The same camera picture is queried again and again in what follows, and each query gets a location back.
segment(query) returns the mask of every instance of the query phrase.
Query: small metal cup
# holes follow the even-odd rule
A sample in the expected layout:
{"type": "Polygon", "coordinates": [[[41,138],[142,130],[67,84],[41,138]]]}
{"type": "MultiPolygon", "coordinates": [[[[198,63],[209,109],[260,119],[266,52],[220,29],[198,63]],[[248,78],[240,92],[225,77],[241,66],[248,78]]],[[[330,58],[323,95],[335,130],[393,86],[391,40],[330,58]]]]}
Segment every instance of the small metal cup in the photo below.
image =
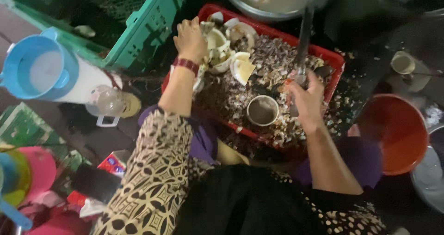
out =
{"type": "Polygon", "coordinates": [[[256,96],[247,106],[247,118],[258,126],[269,126],[279,116],[278,103],[269,96],[256,96]]]}

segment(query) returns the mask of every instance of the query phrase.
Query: left hand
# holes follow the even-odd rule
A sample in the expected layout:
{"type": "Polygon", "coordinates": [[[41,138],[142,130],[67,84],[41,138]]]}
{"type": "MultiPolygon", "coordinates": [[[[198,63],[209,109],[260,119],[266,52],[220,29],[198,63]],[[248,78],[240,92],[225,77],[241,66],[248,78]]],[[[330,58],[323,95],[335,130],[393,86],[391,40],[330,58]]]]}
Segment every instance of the left hand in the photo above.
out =
{"type": "Polygon", "coordinates": [[[208,55],[207,40],[202,36],[199,27],[199,17],[192,21],[184,20],[177,25],[178,36],[173,37],[174,44],[179,52],[179,58],[192,60],[199,64],[204,56],[208,55]]]}

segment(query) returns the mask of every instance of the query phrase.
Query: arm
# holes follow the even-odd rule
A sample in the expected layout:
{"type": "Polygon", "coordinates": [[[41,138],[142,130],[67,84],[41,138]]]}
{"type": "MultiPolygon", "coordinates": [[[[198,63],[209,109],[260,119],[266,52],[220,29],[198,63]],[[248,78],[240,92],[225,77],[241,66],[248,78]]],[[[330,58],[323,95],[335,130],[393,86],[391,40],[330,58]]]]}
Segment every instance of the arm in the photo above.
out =
{"type": "MultiPolygon", "coordinates": [[[[179,58],[192,60],[199,64],[208,52],[207,40],[202,37],[199,27],[199,18],[192,21],[184,20],[177,26],[178,37],[174,37],[174,43],[179,58]]],[[[166,112],[178,113],[181,116],[190,116],[191,98],[193,96],[194,73],[188,68],[177,66],[170,77],[158,103],[166,112]]]]}
{"type": "MultiPolygon", "coordinates": [[[[179,57],[199,62],[207,50],[198,18],[178,25],[179,57]]],[[[97,221],[95,235],[171,234],[188,189],[188,153],[193,132],[184,116],[191,111],[194,73],[175,69],[159,101],[164,110],[143,123],[119,188],[97,221]]]]}
{"type": "Polygon", "coordinates": [[[313,188],[359,195],[363,193],[362,187],[342,160],[322,119],[324,87],[312,71],[308,72],[308,79],[307,91],[294,82],[287,88],[295,96],[298,120],[307,136],[313,188]]]}

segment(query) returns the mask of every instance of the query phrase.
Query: small cup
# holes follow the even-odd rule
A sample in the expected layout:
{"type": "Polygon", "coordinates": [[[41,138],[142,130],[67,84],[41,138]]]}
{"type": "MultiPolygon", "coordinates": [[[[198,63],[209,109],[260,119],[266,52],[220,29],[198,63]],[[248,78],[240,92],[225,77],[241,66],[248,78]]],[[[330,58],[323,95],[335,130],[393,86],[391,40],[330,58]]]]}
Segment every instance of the small cup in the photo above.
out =
{"type": "Polygon", "coordinates": [[[390,63],[393,70],[401,75],[412,73],[416,68],[416,64],[416,59],[404,51],[396,52],[395,56],[393,56],[392,62],[390,63]]]}
{"type": "Polygon", "coordinates": [[[258,126],[269,126],[279,116],[278,103],[269,96],[256,96],[247,106],[247,118],[258,126]]]}

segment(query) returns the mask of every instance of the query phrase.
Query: purple cloth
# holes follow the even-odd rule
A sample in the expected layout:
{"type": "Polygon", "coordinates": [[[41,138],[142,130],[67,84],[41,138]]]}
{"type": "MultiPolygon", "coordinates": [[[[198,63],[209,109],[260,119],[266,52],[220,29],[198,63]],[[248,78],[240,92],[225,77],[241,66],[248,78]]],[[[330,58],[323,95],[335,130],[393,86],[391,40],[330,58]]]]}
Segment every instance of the purple cloth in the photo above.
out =
{"type": "MultiPolygon", "coordinates": [[[[160,109],[157,104],[143,111],[137,121],[139,126],[142,126],[145,119],[156,109],[160,109]]],[[[193,113],[191,114],[191,117],[187,119],[193,127],[194,133],[191,140],[190,156],[204,160],[210,164],[216,164],[215,159],[218,152],[216,131],[211,125],[209,125],[210,122],[198,120],[193,116],[193,113]]]]}
{"type": "MultiPolygon", "coordinates": [[[[382,176],[382,154],[378,143],[361,137],[343,137],[336,142],[336,147],[359,184],[374,188],[382,176]]],[[[313,179],[309,159],[291,174],[302,185],[311,184],[313,179]]]]}
{"type": "MultiPolygon", "coordinates": [[[[147,116],[156,109],[160,108],[153,105],[143,111],[138,124],[141,126],[147,116]]],[[[213,125],[208,120],[198,120],[197,117],[193,116],[193,113],[188,121],[194,131],[190,156],[215,164],[218,142],[213,125]]],[[[359,184],[374,188],[382,176],[382,155],[377,142],[363,140],[361,137],[343,137],[336,143],[336,146],[359,184]]],[[[313,180],[310,172],[310,161],[306,159],[291,172],[291,175],[303,185],[311,184],[313,180]]]]}

